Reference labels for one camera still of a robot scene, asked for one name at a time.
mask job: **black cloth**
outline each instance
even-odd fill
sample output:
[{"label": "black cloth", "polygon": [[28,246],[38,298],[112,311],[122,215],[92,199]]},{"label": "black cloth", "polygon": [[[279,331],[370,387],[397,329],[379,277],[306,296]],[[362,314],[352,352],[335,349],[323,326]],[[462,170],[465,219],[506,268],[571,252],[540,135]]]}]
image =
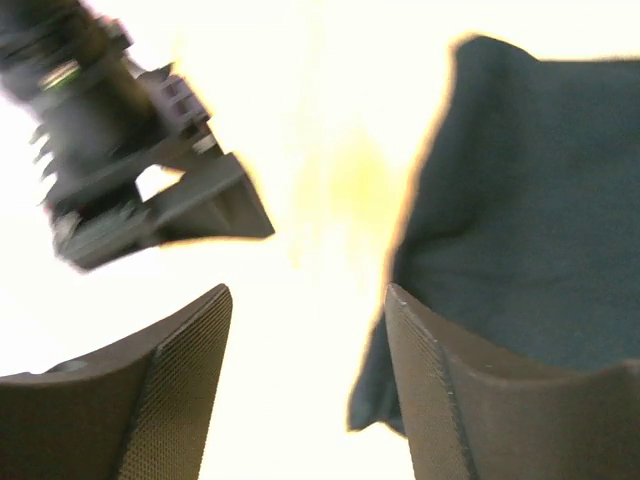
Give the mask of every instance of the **black cloth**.
[{"label": "black cloth", "polygon": [[[592,371],[640,353],[640,61],[455,51],[392,281],[498,345]],[[382,317],[349,427],[402,432]]]}]

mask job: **robotic claw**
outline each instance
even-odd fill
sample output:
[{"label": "robotic claw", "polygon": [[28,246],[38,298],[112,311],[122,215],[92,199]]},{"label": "robotic claw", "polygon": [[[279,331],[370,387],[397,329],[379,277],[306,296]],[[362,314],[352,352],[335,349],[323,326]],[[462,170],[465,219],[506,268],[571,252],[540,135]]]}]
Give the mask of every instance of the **robotic claw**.
[{"label": "robotic claw", "polygon": [[[171,65],[145,71],[118,21],[78,0],[2,0],[0,79],[37,115],[56,254],[81,270],[166,242],[264,239],[273,226],[246,171]],[[143,201],[148,167],[184,172]]]}]

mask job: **bright overexposed background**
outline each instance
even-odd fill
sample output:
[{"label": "bright overexposed background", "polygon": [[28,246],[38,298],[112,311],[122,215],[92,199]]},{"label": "bright overexposed background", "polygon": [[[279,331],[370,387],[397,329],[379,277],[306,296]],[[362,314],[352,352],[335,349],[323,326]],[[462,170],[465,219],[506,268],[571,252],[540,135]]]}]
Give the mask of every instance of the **bright overexposed background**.
[{"label": "bright overexposed background", "polygon": [[[90,2],[123,19],[145,66],[178,60],[252,175],[278,234],[151,250],[79,275],[53,257],[33,201],[33,122],[3,100],[0,375],[111,343],[224,282],[233,326],[202,478],[410,479],[406,442],[345,433],[416,158],[470,33],[546,58],[628,56],[622,0]],[[154,190],[170,181],[155,172]]]}]

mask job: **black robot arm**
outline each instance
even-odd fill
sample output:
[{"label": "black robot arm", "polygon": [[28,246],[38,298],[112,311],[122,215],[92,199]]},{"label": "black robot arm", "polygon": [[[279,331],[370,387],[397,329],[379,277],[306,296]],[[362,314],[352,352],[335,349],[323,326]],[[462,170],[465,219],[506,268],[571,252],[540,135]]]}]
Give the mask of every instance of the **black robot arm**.
[{"label": "black robot arm", "polygon": [[[135,65],[130,45],[117,21],[78,0],[0,0],[0,79],[41,123],[57,254],[90,270],[166,242],[273,234],[189,85],[170,65]],[[152,165],[184,174],[143,201],[135,181]]]}]

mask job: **fabric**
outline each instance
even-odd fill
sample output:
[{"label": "fabric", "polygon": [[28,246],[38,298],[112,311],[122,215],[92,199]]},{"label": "fabric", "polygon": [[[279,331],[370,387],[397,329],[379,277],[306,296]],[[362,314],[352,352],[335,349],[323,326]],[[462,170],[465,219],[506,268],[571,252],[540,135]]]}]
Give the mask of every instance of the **fabric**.
[{"label": "fabric", "polygon": [[[476,37],[392,272],[436,313],[540,362],[640,353],[640,62],[540,61]],[[402,431],[382,316],[349,426]]]}]

